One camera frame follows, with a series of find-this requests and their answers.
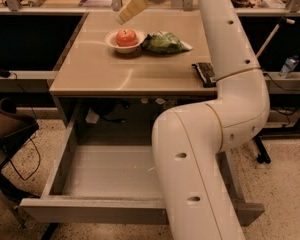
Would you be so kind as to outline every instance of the open drawer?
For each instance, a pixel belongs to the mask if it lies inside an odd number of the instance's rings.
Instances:
[[[150,143],[159,106],[117,104],[109,117],[124,123],[87,124],[89,107],[76,105],[41,198],[20,206],[40,222],[167,224]]]

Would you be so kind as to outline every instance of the speckled floor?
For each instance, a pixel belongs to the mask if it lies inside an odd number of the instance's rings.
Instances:
[[[3,174],[17,187],[40,195],[54,154],[60,150],[64,126],[57,119],[38,122],[40,130],[34,142],[42,156],[39,170],[28,181],[21,180],[10,165],[4,168]],[[246,201],[263,203],[266,208],[265,213],[244,228],[246,239],[300,240],[300,139],[269,139],[263,143],[271,156],[270,164],[256,162],[258,150],[252,141],[233,150]],[[25,177],[31,173],[38,162],[33,145],[29,143],[19,151],[14,162]],[[20,214],[26,221],[23,229],[0,200],[0,240],[41,239],[48,224],[35,221],[25,211]],[[62,224],[51,239],[168,240],[172,236],[168,226]]]

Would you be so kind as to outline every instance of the bowl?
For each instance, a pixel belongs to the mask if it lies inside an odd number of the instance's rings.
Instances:
[[[117,33],[119,32],[118,30],[114,30],[109,32],[106,37],[105,37],[105,42],[112,48],[114,48],[118,53],[122,53],[122,54],[128,54],[128,53],[132,53],[134,52],[138,46],[140,46],[140,44],[144,41],[144,39],[146,38],[146,34],[142,31],[138,31],[138,30],[133,30],[136,35],[137,35],[137,40],[138,43],[136,45],[133,46],[118,46],[117,42],[116,42],[116,36]]]

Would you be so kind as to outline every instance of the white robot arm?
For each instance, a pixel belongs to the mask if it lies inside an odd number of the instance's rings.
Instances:
[[[152,132],[153,155],[175,240],[245,239],[216,155],[251,140],[263,128],[269,95],[231,1],[198,3],[218,98],[162,113]]]

